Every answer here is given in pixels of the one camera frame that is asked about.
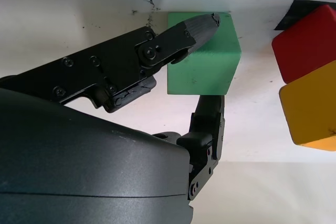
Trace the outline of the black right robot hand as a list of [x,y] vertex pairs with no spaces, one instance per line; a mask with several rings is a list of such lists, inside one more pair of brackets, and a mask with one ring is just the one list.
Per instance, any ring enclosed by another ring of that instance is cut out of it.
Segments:
[[216,13],[156,35],[141,27],[1,78],[1,223],[190,223],[222,153],[223,95],[201,95],[189,132],[150,135],[67,107],[113,113],[207,43]]

